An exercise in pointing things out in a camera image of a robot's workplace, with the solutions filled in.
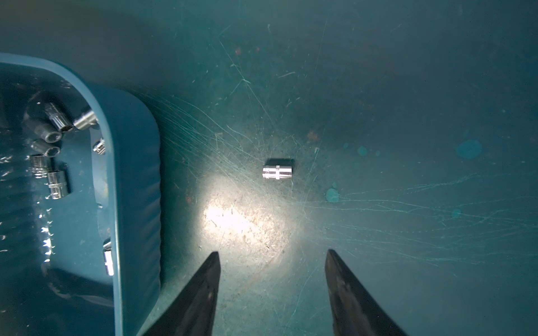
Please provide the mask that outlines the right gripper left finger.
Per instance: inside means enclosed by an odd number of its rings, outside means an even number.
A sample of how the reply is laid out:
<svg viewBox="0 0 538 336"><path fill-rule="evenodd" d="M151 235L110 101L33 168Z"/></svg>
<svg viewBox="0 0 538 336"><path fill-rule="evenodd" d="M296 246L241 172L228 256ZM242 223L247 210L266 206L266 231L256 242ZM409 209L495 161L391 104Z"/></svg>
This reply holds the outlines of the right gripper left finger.
<svg viewBox="0 0 538 336"><path fill-rule="evenodd" d="M211 335L217 309L221 263L214 251L146 335Z"/></svg>

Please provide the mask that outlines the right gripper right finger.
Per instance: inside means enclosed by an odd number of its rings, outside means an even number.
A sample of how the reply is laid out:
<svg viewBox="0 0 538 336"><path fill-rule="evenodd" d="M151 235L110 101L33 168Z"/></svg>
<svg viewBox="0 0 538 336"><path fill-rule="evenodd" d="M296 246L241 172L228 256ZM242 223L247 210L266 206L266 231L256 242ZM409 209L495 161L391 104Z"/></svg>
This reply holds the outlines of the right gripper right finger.
<svg viewBox="0 0 538 336"><path fill-rule="evenodd" d="M335 335L405 335L335 250L324 266Z"/></svg>

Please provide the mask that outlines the short chrome socket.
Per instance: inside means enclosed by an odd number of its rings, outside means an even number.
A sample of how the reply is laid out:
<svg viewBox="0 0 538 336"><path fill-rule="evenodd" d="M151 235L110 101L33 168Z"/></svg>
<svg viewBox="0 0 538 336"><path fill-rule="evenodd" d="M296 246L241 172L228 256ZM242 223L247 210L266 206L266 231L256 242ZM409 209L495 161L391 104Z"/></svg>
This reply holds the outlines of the short chrome socket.
<svg viewBox="0 0 538 336"><path fill-rule="evenodd" d="M288 165L265 165L262 169L264 179L285 180L293 176L293 167Z"/></svg>

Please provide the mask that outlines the chrome socket in box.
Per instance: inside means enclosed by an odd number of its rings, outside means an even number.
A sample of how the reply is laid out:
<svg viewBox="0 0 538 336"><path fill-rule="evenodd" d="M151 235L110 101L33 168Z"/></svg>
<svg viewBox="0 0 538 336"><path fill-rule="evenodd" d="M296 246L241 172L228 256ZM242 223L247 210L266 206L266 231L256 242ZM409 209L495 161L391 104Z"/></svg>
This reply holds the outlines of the chrome socket in box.
<svg viewBox="0 0 538 336"><path fill-rule="evenodd" d="M90 127L97 126L98 119L95 112L92 109L88 109L83 112L79 117L73 121L73 126L77 130L87 130Z"/></svg>
<svg viewBox="0 0 538 336"><path fill-rule="evenodd" d="M61 133L71 132L74 125L68 116L53 102L45 103L43 106L44 112L50 122L55 126L57 131Z"/></svg>
<svg viewBox="0 0 538 336"><path fill-rule="evenodd" d="M52 160L46 155L31 155L29 163L35 179L46 179L48 173L53 170Z"/></svg>
<svg viewBox="0 0 538 336"><path fill-rule="evenodd" d="M92 151L98 155L104 155L106 152L105 140L100 138L92 147Z"/></svg>
<svg viewBox="0 0 538 336"><path fill-rule="evenodd" d="M103 243L103 258L105 262L105 270L108 276L114 276L113 256L112 256L112 241L110 238Z"/></svg>
<svg viewBox="0 0 538 336"><path fill-rule="evenodd" d="M62 133L43 120L29 118L25 121L25 126L46 143L54 144L62 139Z"/></svg>
<svg viewBox="0 0 538 336"><path fill-rule="evenodd" d="M47 178L50 198L52 200L62 199L69 194L69 182L64 170L49 172Z"/></svg>
<svg viewBox="0 0 538 336"><path fill-rule="evenodd" d="M44 156L47 156L49 158L54 158L57 155L60 154L61 148L58 146L54 146L53 144L49 144L46 141L42 139L36 139L31 143L31 148L38 152L39 154L42 154Z"/></svg>

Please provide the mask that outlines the translucent blue storage box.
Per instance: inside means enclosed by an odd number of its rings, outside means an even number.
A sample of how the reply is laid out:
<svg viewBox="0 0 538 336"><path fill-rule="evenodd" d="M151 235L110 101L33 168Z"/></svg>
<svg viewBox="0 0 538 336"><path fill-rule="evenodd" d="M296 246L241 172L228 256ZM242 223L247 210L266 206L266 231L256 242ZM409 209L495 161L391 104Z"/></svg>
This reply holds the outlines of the translucent blue storage box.
<svg viewBox="0 0 538 336"><path fill-rule="evenodd" d="M52 171L69 182L59 200L29 163L40 137L25 121L55 127L48 102L72 123L88 109L98 119L53 144L61 152ZM104 155L92 151L100 138ZM1 334L140 332L161 291L159 150L156 121L135 96L48 60L1 54ZM102 253L108 238L113 277Z"/></svg>

